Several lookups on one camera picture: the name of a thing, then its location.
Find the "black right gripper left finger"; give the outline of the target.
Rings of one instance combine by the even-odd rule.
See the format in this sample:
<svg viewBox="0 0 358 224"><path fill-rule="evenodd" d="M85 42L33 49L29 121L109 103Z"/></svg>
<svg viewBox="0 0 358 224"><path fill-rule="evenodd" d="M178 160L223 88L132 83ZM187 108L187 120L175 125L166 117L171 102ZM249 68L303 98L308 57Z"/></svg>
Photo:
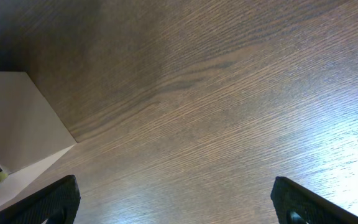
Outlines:
<svg viewBox="0 0 358 224"><path fill-rule="evenodd" d="M67 175L0 211L0 224L73 224L80 205L74 175Z"/></svg>

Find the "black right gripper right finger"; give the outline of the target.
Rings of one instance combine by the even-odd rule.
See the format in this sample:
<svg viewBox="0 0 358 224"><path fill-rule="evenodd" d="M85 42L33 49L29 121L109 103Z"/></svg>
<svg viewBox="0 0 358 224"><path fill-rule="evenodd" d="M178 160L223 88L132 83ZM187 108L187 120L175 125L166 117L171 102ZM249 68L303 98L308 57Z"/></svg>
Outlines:
<svg viewBox="0 0 358 224"><path fill-rule="evenodd" d="M270 198L279 224L358 224L358 216L287 177L275 178Z"/></svg>

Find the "cardboard box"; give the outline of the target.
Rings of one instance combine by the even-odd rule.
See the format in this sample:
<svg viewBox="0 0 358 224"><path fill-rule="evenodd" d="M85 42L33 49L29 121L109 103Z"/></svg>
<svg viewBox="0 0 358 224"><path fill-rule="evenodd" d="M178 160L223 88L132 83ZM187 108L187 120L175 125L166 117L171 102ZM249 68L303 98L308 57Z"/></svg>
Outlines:
<svg viewBox="0 0 358 224"><path fill-rule="evenodd" d="M25 72L0 72L0 208L76 144Z"/></svg>

